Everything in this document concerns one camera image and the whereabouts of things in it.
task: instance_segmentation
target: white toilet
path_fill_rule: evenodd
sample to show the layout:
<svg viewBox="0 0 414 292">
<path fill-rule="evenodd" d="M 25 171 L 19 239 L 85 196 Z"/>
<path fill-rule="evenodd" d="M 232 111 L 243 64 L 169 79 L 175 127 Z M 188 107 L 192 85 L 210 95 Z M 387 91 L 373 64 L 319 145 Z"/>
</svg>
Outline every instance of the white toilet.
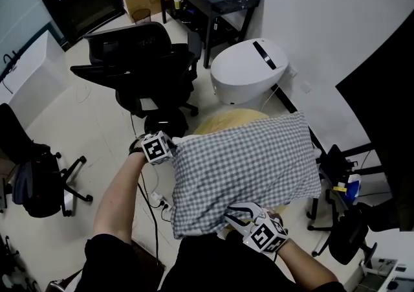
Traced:
<svg viewBox="0 0 414 292">
<path fill-rule="evenodd" d="M 282 49 L 267 39 L 240 42 L 212 63 L 214 91 L 225 104 L 243 104 L 262 96 L 289 65 Z"/>
</svg>

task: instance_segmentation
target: tiled floor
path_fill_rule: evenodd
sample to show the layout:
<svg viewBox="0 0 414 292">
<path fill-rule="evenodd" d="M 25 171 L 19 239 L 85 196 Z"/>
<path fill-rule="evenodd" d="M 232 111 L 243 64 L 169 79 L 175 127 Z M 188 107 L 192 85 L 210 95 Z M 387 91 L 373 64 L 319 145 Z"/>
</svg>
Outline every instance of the tiled floor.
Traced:
<svg viewBox="0 0 414 292">
<path fill-rule="evenodd" d="M 160 21 L 160 15 L 153 16 Z M 100 30 L 130 25 L 127 16 L 122 16 Z M 165 25 L 173 43 L 186 42 L 186 33 L 170 20 Z M 91 237 L 93 219 L 100 199 L 115 173 L 127 157 L 127 149 L 134 139 L 130 114 L 115 100 L 114 91 L 86 82 L 69 71 L 71 65 L 89 63 L 89 49 L 85 40 L 66 53 L 71 86 L 60 95 L 27 129 L 35 142 L 46 143 L 52 151 L 62 153 L 61 167 L 68 167 L 81 155 L 87 163 L 76 174 L 75 187 L 83 194 L 94 197 L 92 204 L 78 201 L 76 215 L 64 218 L 60 213 L 49 218 L 31 218 L 22 206 L 16 206 L 9 199 L 9 208 L 0 216 L 0 233 L 9 235 L 12 245 L 19 249 L 20 258 L 30 275 L 42 290 L 51 280 L 65 278 L 80 270 L 85 261 L 84 245 Z M 209 71 L 198 64 L 198 79 L 190 103 L 200 109 L 199 116 L 187 115 L 190 131 L 194 130 L 207 116 L 225 109 L 233 109 L 219 103 L 213 93 Z M 264 112 L 270 116 L 287 113 L 277 98 L 272 98 Z M 144 132 L 144 121 L 134 117 L 137 134 Z M 157 189 L 159 194 L 171 201 L 175 184 L 173 169 L 168 163 L 160 166 L 147 165 L 144 177 L 148 192 Z M 133 238 L 149 252 L 155 253 L 155 227 L 149 210 L 141 196 L 136 199 Z M 306 251 L 311 252 L 325 236 L 321 232 L 309 232 L 305 210 L 309 200 L 301 199 L 290 204 L 284 211 L 285 226 L 290 236 Z M 160 218 L 160 210 L 154 210 L 159 229 L 159 258 L 168 269 L 175 262 L 180 241 L 172 235 L 171 225 Z M 355 272 L 359 262 L 357 256 L 348 266 L 336 262 L 329 251 L 318 258 L 333 270 L 345 283 Z M 283 263 L 280 266 L 286 272 Z"/>
</svg>

